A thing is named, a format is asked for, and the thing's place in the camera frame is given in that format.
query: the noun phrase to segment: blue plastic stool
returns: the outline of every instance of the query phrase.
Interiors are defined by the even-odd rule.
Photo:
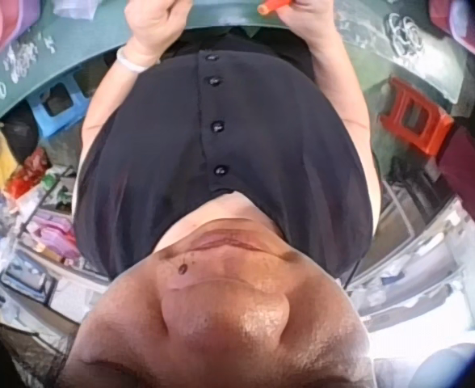
[[[77,71],[78,69],[75,69],[63,77],[53,80],[26,98],[38,124],[40,135],[43,138],[50,137],[59,130],[68,128],[85,117],[90,99],[83,95],[74,79],[74,73]],[[55,116],[51,116],[45,109],[41,96],[49,93],[53,87],[59,84],[62,84],[67,90],[73,106]]]

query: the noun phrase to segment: white bracelet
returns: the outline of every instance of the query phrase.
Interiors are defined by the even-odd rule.
[[[130,61],[127,57],[124,56],[123,47],[124,46],[119,47],[119,50],[117,50],[117,61],[119,61],[121,65],[123,65],[128,70],[132,71],[133,73],[137,73],[137,74],[143,73],[151,67],[151,66],[145,67],[145,66],[136,65],[135,63]]]

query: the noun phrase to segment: neck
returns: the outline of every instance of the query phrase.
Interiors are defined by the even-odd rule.
[[[164,233],[153,252],[160,251],[176,243],[207,222],[224,218],[245,218],[258,222],[274,233],[281,235],[275,223],[259,210],[251,200],[240,192],[233,192],[218,196],[180,218]]]

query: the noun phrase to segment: mole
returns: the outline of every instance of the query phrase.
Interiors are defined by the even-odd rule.
[[[187,272],[187,264],[182,264],[180,267],[179,267],[179,274],[180,275],[183,275],[184,273]]]

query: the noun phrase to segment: orange pen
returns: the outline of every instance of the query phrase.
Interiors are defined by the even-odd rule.
[[[282,6],[287,6],[292,0],[266,0],[263,4],[259,4],[257,12],[262,16],[268,15]]]

